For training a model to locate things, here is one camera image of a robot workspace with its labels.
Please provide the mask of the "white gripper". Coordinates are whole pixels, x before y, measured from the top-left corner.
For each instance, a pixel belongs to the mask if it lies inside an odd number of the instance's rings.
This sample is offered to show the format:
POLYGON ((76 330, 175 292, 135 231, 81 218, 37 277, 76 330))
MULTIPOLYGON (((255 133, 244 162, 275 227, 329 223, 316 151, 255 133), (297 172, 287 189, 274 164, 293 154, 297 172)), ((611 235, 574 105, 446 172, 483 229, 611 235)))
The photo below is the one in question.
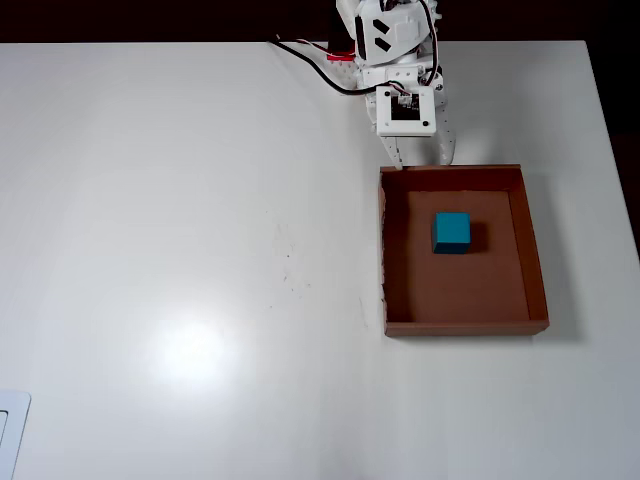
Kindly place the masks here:
MULTIPOLYGON (((390 65, 361 69, 356 74, 361 89, 374 87, 366 94, 369 117, 377 135, 435 135, 440 165, 453 163, 456 132, 449 120, 442 76, 437 73, 427 84, 426 65, 390 65)), ((396 170, 403 160, 396 137, 380 138, 396 170)))

